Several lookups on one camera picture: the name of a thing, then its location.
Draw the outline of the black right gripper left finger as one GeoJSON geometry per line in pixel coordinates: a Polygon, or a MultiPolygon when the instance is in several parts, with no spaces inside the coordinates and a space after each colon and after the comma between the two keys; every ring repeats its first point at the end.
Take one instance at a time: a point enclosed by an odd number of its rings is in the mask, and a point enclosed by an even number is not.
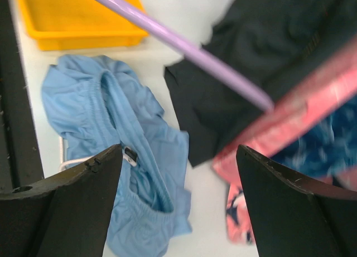
{"type": "Polygon", "coordinates": [[[119,144],[1,194],[2,256],[102,256],[122,166],[119,144]]]}

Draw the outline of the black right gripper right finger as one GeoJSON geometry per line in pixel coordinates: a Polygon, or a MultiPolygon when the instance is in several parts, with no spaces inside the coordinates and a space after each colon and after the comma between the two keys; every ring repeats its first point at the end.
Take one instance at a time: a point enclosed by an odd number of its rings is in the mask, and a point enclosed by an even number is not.
{"type": "Polygon", "coordinates": [[[356,192],[240,145],[237,165],[259,256],[356,256],[356,192]]]}

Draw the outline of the light blue mesh shorts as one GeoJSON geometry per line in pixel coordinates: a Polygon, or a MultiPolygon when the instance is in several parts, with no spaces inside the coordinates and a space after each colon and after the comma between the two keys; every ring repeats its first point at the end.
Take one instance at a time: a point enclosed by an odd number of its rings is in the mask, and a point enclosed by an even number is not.
{"type": "Polygon", "coordinates": [[[190,233],[185,188],[189,136],[124,62],[64,55],[51,65],[42,101],[69,160],[119,144],[123,162],[107,234],[118,256],[163,256],[170,239],[190,233]]]}

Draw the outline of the lilac plastic hanger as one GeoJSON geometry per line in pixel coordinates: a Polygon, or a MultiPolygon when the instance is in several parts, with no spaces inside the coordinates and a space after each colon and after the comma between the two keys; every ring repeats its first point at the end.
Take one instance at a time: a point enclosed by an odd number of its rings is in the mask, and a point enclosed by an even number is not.
{"type": "Polygon", "coordinates": [[[195,46],[192,42],[155,21],[138,8],[124,0],[96,1],[184,54],[193,64],[215,77],[260,110],[268,112],[274,109],[273,100],[261,88],[208,51],[195,46]]]}

